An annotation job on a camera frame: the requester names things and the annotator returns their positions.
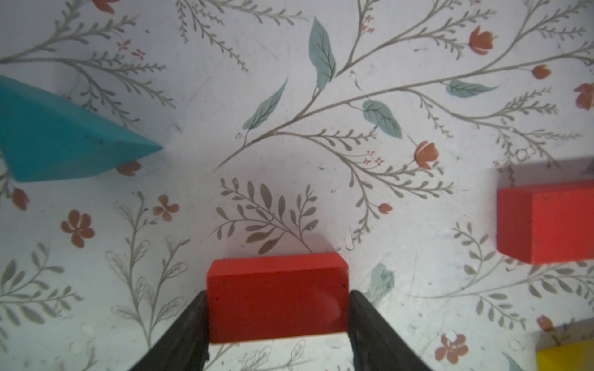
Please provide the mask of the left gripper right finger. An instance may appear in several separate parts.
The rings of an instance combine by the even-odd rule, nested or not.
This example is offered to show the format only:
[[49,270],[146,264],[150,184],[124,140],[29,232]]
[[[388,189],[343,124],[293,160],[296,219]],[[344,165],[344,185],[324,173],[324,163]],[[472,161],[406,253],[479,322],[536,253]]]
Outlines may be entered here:
[[430,371],[359,291],[349,295],[348,336],[356,371]]

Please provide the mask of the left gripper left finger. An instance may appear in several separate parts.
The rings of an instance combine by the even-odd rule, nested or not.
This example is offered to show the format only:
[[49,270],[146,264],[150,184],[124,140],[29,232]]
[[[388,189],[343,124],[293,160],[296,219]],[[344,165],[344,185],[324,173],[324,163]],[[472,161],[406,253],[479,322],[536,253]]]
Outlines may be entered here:
[[196,296],[131,371],[202,371],[209,360],[207,292]]

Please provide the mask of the red block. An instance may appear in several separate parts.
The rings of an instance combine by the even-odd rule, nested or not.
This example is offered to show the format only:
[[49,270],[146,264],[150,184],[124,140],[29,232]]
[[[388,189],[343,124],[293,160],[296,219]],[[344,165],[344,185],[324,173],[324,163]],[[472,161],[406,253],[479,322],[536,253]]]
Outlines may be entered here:
[[593,259],[593,181],[497,192],[497,250],[532,265]]
[[207,272],[210,342],[346,332],[349,276],[338,253],[215,261]]

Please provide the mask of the yellow rectangular block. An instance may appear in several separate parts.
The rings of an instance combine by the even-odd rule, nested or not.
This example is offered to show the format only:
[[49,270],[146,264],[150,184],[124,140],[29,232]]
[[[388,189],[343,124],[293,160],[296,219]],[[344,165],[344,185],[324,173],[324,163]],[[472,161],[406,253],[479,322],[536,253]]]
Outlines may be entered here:
[[593,339],[538,352],[538,371],[594,371]]

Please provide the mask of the teal triangular block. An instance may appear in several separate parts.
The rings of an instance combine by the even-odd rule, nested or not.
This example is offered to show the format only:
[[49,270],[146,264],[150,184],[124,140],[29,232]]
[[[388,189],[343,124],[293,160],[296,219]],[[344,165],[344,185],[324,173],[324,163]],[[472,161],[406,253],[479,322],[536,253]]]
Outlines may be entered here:
[[18,182],[97,176],[160,150],[65,98],[1,78],[1,151]]

